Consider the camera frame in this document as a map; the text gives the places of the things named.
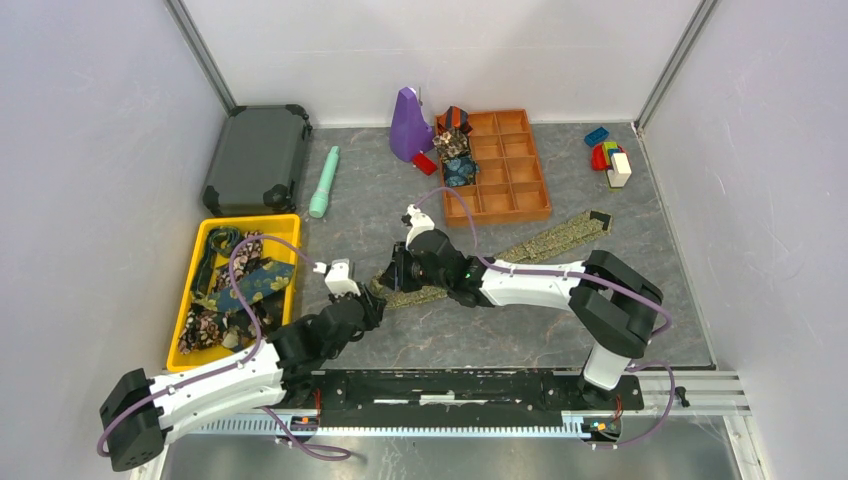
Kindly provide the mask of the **olive green leaf-pattern tie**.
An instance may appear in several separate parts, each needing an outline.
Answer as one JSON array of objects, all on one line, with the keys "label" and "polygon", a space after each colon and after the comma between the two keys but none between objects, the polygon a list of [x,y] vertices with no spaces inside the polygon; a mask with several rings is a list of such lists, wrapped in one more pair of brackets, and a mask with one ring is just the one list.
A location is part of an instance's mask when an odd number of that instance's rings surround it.
[{"label": "olive green leaf-pattern tie", "polygon": [[[611,214],[587,210],[497,253],[496,257],[512,263],[542,264],[571,249],[590,244],[608,235],[612,221]],[[370,288],[377,296],[387,300],[388,309],[422,305],[447,297],[447,292],[438,287],[423,287],[419,291],[408,293],[391,290],[379,283],[383,274],[384,271],[380,271],[372,278]]]}]

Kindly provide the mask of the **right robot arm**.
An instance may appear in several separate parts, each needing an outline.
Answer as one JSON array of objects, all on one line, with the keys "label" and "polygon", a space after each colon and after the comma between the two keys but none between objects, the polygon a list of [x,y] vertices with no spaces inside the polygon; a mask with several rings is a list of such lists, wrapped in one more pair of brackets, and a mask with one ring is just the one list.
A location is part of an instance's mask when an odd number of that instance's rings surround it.
[{"label": "right robot arm", "polygon": [[378,282],[403,293],[439,288],[469,308],[524,305],[572,312],[594,339],[577,382],[580,400],[591,408],[617,396],[628,366],[661,333],[657,318],[669,315],[662,292],[608,251],[594,250],[567,264],[518,264],[465,255],[439,229],[396,243]]}]

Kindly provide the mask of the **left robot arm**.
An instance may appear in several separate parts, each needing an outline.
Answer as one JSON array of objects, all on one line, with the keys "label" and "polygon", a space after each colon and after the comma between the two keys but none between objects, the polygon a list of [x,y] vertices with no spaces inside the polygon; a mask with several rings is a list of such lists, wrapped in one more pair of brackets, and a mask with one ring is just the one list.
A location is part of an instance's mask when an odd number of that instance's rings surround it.
[{"label": "left robot arm", "polygon": [[306,405],[314,394],[314,373],[379,327],[386,305],[370,291],[347,294],[221,360],[153,378],[141,368],[125,373],[99,409],[99,454],[113,471],[128,471],[228,415],[281,402]]}]

